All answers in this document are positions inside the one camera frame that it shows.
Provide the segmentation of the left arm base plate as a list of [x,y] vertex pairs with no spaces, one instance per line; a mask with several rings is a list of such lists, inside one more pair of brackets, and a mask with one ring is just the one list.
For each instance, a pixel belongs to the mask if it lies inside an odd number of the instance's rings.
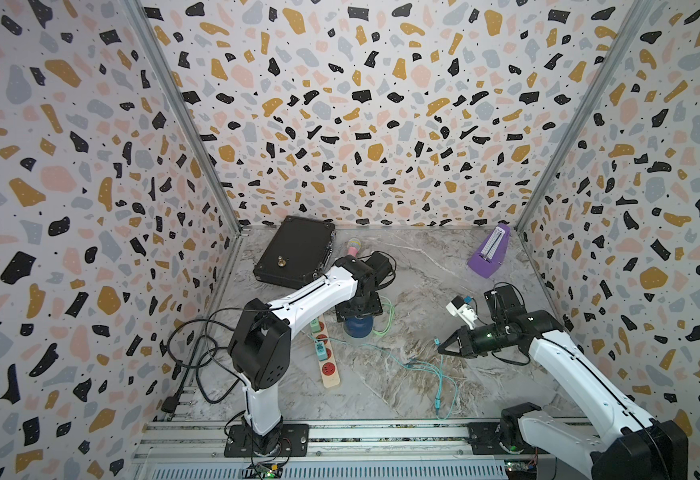
[[257,434],[243,423],[230,428],[224,450],[225,458],[305,457],[310,439],[307,423],[281,422],[269,433]]

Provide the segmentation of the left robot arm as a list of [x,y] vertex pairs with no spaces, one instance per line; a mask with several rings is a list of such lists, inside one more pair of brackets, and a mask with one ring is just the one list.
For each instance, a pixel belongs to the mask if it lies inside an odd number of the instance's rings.
[[342,321],[380,315],[379,292],[396,273],[397,262],[384,252],[346,255],[296,292],[269,303],[254,299],[243,307],[228,353],[243,377],[244,425],[255,440],[276,438],[282,428],[278,384],[290,366],[293,338],[331,310]]

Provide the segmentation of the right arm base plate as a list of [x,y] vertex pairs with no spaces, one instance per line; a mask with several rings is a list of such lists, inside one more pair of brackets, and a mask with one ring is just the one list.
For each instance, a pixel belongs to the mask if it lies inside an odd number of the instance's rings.
[[467,443],[473,455],[533,455],[548,452],[517,440],[511,445],[504,440],[498,421],[473,421],[467,423]]

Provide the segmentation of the black hard case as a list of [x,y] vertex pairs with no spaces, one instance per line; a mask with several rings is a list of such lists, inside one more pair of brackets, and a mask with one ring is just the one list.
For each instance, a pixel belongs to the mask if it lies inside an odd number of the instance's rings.
[[334,223],[287,216],[255,265],[255,278],[296,290],[305,287],[323,274],[335,233]]

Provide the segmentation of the purple metronome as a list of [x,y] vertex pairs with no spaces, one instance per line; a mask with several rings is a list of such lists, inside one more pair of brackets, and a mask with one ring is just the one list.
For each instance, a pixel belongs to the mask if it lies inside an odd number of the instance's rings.
[[468,267],[483,278],[492,277],[502,266],[511,237],[511,228],[498,225],[468,260]]

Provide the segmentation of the aluminium front rail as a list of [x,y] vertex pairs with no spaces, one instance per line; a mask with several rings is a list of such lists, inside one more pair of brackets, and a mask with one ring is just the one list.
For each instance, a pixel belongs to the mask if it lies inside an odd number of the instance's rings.
[[500,443],[495,419],[299,420],[265,454],[239,426],[154,422],[130,479],[580,479],[541,447]]

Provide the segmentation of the beige red power strip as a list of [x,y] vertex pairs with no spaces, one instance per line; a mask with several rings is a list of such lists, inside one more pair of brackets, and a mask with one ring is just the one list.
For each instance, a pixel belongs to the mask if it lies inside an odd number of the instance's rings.
[[323,330],[319,334],[313,334],[313,338],[315,340],[315,344],[319,341],[322,341],[326,344],[326,347],[331,351],[331,358],[328,361],[321,362],[318,359],[323,385],[325,388],[331,389],[334,387],[338,387],[341,384],[341,378],[339,375],[338,366],[334,357],[334,352],[330,341],[330,335],[328,332],[328,320],[326,319],[326,315],[321,315],[317,319],[321,321]]

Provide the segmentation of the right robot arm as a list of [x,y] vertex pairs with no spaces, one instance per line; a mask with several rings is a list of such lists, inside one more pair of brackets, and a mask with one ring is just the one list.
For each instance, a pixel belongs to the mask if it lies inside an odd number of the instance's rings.
[[677,423],[659,421],[639,407],[577,348],[551,313],[528,311],[513,285],[503,282],[484,298],[491,315],[486,324],[470,298],[456,296],[447,304],[464,324],[439,353],[474,359],[515,347],[556,379],[595,430],[587,435],[526,402],[501,412],[498,434],[504,450],[544,450],[588,479],[687,477],[689,441]]

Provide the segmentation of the pink toy microphone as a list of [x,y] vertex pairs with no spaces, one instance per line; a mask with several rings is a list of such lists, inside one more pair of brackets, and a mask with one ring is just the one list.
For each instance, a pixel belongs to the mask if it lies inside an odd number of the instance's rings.
[[357,257],[362,247],[362,242],[358,238],[351,238],[347,244],[347,254]]

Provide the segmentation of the teal USB charger plug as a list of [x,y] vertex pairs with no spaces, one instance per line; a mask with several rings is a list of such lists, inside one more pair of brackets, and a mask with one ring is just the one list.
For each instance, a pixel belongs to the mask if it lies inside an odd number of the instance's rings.
[[319,341],[315,344],[316,354],[321,362],[328,361],[331,358],[331,351],[326,347],[326,344]]

